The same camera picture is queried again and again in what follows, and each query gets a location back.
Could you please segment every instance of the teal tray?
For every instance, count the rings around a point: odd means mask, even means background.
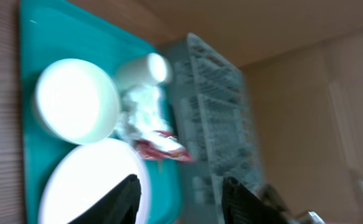
[[[61,0],[23,0],[20,13],[24,190],[28,224],[36,224],[45,184],[75,145],[53,138],[31,112],[35,83],[45,67],[63,58],[92,62],[108,74],[130,59],[155,52],[147,42]],[[147,161],[152,185],[149,223],[172,223],[181,209],[177,163]]]

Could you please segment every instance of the white bowl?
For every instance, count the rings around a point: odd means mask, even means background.
[[[64,141],[90,144],[108,137],[121,105],[116,86],[100,67],[80,59],[49,65],[37,81],[35,112]]]
[[[147,223],[151,182],[145,163],[125,142],[110,138],[78,146],[62,159],[45,185],[38,223],[71,222],[130,174],[141,184],[136,223]]]

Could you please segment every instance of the dish rack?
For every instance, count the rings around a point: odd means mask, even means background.
[[[162,49],[174,70],[167,95],[177,135],[196,160],[180,167],[186,223],[224,223],[222,180],[263,183],[243,75],[195,34]]]

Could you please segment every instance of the brown wooden surface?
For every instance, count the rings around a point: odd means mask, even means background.
[[[175,36],[134,1],[74,0],[154,44]],[[0,0],[0,223],[24,223],[18,0]]]

